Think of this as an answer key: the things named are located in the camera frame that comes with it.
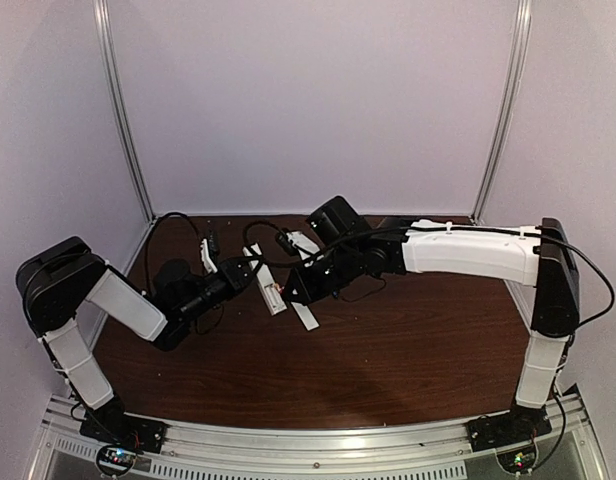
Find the white remote control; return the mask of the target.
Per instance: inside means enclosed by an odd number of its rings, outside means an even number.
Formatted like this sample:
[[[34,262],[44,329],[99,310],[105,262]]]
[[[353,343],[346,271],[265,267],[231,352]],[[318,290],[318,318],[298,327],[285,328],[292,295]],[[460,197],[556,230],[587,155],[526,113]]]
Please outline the white remote control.
[[[262,255],[261,249],[257,243],[243,248],[243,254],[251,260],[260,259]],[[272,316],[278,315],[287,310],[287,305],[276,290],[274,285],[278,284],[274,276],[265,263],[265,266],[259,271],[255,278],[257,286],[264,300],[264,303]]]

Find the white battery cover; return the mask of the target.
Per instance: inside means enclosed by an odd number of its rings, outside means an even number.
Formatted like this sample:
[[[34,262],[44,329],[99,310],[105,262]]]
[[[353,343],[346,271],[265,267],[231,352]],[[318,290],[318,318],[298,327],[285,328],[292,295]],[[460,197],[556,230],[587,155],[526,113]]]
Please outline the white battery cover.
[[[313,331],[319,327],[319,323],[309,307],[294,302],[291,303],[291,306],[307,331]]]

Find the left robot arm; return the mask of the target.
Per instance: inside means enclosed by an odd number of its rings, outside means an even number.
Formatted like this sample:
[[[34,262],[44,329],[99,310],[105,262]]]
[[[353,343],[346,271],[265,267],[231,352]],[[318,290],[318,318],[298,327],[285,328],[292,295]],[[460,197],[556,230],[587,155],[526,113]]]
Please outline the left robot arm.
[[[125,442],[132,424],[110,404],[115,391],[83,336],[78,316],[95,312],[122,324],[156,349],[176,349],[195,323],[246,290],[262,265],[253,250],[218,261],[199,275],[169,260],[142,291],[108,260],[72,236],[25,260],[15,274],[25,319],[78,398],[96,410],[94,429],[111,444]]]

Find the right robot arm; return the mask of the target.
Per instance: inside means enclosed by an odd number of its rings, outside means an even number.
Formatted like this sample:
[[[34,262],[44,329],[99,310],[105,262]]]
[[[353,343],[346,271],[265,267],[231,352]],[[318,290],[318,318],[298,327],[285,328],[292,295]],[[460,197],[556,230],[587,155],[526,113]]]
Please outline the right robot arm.
[[[580,322],[579,272],[561,223],[476,227],[386,217],[372,226],[342,196],[306,220],[323,246],[296,263],[284,300],[310,305],[362,275],[442,272],[494,278],[535,288],[530,339],[511,412],[501,419],[507,440],[523,440],[539,424],[567,342]]]

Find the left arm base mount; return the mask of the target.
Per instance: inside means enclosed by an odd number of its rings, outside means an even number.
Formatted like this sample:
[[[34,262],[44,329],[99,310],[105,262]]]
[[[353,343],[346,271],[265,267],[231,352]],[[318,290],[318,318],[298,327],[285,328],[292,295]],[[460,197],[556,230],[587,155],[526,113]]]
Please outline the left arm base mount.
[[[88,415],[82,422],[79,433],[84,437],[139,453],[158,454],[162,450],[166,430],[166,424],[157,420],[125,414],[117,418]]]

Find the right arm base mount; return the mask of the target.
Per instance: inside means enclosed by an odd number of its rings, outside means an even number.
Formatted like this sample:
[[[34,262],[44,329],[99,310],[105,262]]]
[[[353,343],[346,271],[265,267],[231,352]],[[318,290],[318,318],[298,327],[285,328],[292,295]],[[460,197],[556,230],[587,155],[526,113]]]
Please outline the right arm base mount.
[[[531,442],[551,433],[552,426],[544,410],[508,411],[470,420],[466,430],[472,451],[479,452]]]

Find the left aluminium frame post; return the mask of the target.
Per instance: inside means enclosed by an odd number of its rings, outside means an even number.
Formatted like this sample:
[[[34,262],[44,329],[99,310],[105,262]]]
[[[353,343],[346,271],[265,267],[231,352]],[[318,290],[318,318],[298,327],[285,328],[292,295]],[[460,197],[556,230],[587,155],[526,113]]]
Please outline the left aluminium frame post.
[[[129,260],[123,267],[124,273],[132,270],[142,247],[144,246],[151,227],[154,225],[155,212],[148,192],[144,173],[142,171],[132,128],[123,94],[120,71],[115,52],[114,37],[111,26],[109,2],[105,0],[92,1],[94,25],[99,43],[103,74],[110,99],[112,116],[117,130],[117,136],[122,155],[129,174],[131,185],[142,216],[142,229],[139,240],[132,250]]]

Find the aluminium frame post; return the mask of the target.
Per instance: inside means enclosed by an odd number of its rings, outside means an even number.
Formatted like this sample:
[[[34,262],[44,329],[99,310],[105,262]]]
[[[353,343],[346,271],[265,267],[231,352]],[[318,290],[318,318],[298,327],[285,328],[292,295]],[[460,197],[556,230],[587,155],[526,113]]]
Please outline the aluminium frame post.
[[[117,130],[117,136],[122,155],[129,174],[131,185],[142,216],[142,229],[139,240],[132,250],[129,260],[123,267],[124,273],[132,270],[142,247],[144,246],[151,227],[154,225],[155,212],[148,192],[144,173],[142,171],[132,128],[123,94],[120,71],[115,52],[114,37],[111,26],[109,2],[105,0],[92,1],[94,25],[99,43],[103,74],[110,99],[112,116]]]
[[[471,220],[476,224],[483,223],[487,203],[495,184],[497,170],[503,158],[514,106],[526,64],[532,28],[532,4],[531,0],[519,0],[517,2],[500,107],[488,151],[486,167],[471,213]]]

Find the right aluminium frame post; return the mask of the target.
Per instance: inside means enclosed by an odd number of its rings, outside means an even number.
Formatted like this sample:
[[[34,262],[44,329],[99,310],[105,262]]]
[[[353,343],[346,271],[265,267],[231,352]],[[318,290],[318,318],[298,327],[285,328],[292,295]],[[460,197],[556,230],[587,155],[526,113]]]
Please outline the right aluminium frame post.
[[[487,203],[495,184],[497,170],[503,158],[514,106],[526,64],[532,28],[532,4],[531,0],[519,0],[517,2],[500,107],[488,151],[486,167],[471,213],[471,220],[476,224],[483,223]]]

